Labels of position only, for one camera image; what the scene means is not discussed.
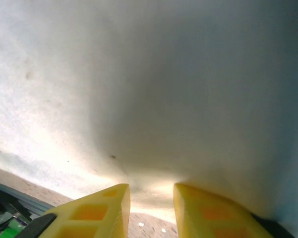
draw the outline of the yellow plastic part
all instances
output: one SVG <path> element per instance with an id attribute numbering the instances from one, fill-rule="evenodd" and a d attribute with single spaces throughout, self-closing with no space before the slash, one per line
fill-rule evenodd
<path id="1" fill-rule="evenodd" d="M 40 238 L 127 238 L 130 189 L 118 184 L 52 208 L 57 218 Z"/>
<path id="2" fill-rule="evenodd" d="M 179 238 L 272 238 L 238 204 L 187 185 L 174 186 L 174 208 Z"/>

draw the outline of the white fabric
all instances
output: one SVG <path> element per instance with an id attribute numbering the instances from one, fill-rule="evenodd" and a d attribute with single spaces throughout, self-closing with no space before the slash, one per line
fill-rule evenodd
<path id="1" fill-rule="evenodd" d="M 0 168 L 173 222 L 186 182 L 298 235 L 298 1 L 0 0 Z"/>

